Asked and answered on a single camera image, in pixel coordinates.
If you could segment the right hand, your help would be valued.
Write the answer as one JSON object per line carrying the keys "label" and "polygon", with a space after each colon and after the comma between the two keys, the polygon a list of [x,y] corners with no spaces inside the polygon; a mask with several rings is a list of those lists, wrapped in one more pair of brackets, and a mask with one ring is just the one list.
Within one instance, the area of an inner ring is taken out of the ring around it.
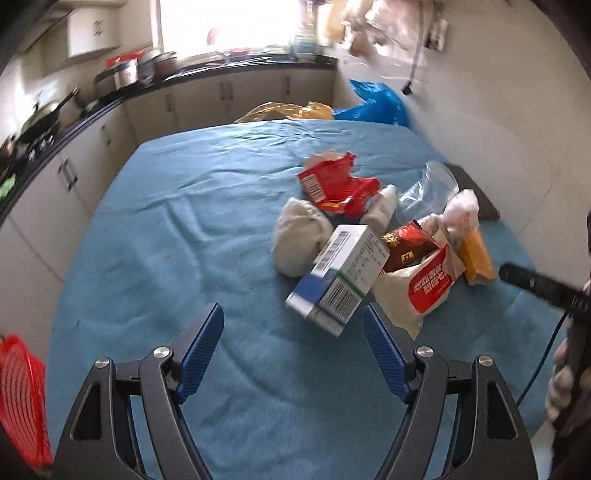
{"label": "right hand", "polygon": [[[553,373],[548,383],[545,397],[546,417],[550,422],[555,422],[559,414],[567,408],[572,401],[572,389],[574,377],[572,369],[567,364],[569,340],[561,342],[554,353]],[[587,368],[581,375],[579,386],[582,391],[580,399],[579,415],[576,418],[577,426],[582,426],[590,420],[590,369]]]}

